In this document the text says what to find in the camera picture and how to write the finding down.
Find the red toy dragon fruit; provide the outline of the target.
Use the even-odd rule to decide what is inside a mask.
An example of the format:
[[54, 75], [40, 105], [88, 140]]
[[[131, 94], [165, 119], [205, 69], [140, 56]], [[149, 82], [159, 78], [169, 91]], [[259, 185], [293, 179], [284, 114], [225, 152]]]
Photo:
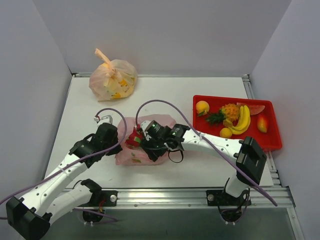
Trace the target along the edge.
[[130, 149], [139, 148], [143, 138], [144, 135], [142, 134], [142, 132], [134, 127], [132, 133], [125, 140], [125, 144]]

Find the pink plastic bag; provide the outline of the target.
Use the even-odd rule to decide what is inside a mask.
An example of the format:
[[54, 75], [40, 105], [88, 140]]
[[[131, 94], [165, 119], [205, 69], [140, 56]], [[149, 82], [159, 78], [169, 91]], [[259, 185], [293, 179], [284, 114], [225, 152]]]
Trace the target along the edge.
[[[162, 126], [168, 126], [170, 128], [176, 124], [176, 121], [168, 114], [151, 114], [141, 116], [138, 118], [138, 123], [140, 124], [143, 121], [152, 120], [157, 121]], [[118, 139], [120, 140], [122, 137], [125, 137], [124, 141], [120, 144], [122, 151], [115, 155], [115, 164], [117, 166], [154, 166], [163, 164], [169, 159], [168, 153], [165, 153], [163, 156], [158, 158], [157, 161], [152, 161], [141, 147], [133, 149], [128, 148], [125, 141], [136, 127], [136, 119], [134, 117], [126, 117], [125, 121], [127, 123], [127, 131], [125, 131], [125, 124], [123, 120], [121, 120], [117, 126]]]

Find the orange toy pineapple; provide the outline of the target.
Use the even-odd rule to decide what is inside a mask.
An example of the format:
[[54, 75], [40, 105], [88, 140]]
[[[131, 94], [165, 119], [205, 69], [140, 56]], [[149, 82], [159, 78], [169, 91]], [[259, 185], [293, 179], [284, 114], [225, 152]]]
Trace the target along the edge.
[[224, 120], [228, 120], [233, 123], [234, 121], [238, 120], [239, 117], [240, 108], [234, 103], [229, 103], [220, 107], [217, 112], [208, 113], [205, 121], [211, 125], [220, 124]]

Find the yellow fruit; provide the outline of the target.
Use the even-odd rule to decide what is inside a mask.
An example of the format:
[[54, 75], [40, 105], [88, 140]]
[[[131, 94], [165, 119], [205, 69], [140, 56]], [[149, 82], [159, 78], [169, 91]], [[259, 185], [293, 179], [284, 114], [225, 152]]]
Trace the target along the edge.
[[223, 125], [228, 128], [233, 135], [241, 135], [246, 132], [251, 124], [250, 109], [247, 105], [240, 106], [239, 118], [236, 126], [232, 122], [225, 119]]

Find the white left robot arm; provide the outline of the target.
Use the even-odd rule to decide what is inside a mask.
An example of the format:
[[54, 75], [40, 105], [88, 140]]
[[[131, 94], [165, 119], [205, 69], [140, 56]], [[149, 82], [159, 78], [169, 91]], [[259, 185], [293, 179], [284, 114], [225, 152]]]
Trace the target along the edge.
[[62, 162], [44, 180], [20, 198], [11, 197], [5, 204], [8, 224], [26, 240], [40, 240], [50, 226], [74, 208], [98, 205], [105, 196], [101, 186], [85, 179], [73, 190], [63, 190], [80, 174], [105, 155], [122, 150], [118, 129], [102, 123], [84, 139], [77, 141]]

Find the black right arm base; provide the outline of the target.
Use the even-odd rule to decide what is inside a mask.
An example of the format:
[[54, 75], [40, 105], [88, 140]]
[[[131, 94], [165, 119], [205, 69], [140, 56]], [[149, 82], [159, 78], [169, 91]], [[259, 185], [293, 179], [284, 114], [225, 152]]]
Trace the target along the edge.
[[226, 186], [223, 189], [207, 190], [206, 201], [209, 207], [217, 207], [220, 217], [226, 225], [235, 226], [245, 215], [251, 203], [250, 188], [245, 189], [239, 197], [233, 197], [226, 193]]

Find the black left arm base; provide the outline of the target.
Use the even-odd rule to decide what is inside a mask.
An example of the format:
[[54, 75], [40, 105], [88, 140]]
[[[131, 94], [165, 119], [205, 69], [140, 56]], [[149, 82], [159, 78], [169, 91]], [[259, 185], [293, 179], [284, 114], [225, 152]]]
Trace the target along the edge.
[[74, 190], [78, 185], [86, 186], [89, 188], [90, 192], [92, 193], [92, 196], [87, 203], [88, 206], [94, 207], [96, 206], [97, 209], [94, 210], [81, 210], [82, 214], [82, 220], [83, 224], [90, 224], [91, 227], [94, 225], [102, 225], [102, 224], [111, 224], [111, 223], [117, 223], [119, 220], [115, 217], [106, 215], [106, 211], [103, 209], [103, 207], [115, 207], [117, 200], [112, 202], [111, 196], [118, 197], [118, 192], [115, 190], [108, 190], [103, 191], [102, 187], [94, 182], [91, 179], [85, 179], [85, 180], [78, 180], [74, 185], [72, 190]]

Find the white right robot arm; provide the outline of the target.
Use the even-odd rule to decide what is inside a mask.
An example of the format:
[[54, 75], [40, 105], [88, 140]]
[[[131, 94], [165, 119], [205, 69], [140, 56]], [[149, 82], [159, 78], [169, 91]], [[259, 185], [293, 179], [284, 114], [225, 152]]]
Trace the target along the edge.
[[260, 184], [267, 156], [252, 137], [228, 139], [207, 133], [196, 133], [187, 125], [162, 126], [155, 120], [140, 125], [143, 139], [140, 147], [149, 159], [156, 162], [165, 153], [195, 151], [210, 156], [223, 154], [236, 166], [236, 173], [228, 179], [222, 191], [222, 200], [232, 205], [248, 187]]

